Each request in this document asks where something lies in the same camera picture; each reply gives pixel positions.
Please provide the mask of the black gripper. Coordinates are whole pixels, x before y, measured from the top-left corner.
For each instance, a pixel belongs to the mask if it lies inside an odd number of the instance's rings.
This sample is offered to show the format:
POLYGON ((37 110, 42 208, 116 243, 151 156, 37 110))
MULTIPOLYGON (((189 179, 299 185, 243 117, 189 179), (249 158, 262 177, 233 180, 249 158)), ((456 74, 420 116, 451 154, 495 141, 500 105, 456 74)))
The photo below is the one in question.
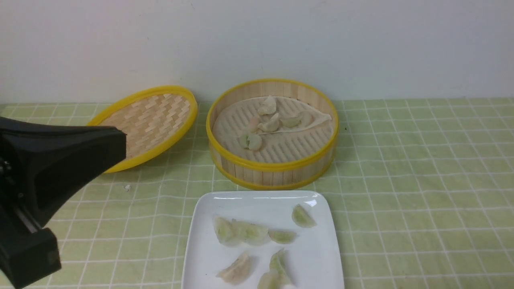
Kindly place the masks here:
POLYGON ((125 158, 126 134, 113 126, 1 118, 0 265, 15 289, 62 269, 57 238, 42 227, 86 184, 125 158))

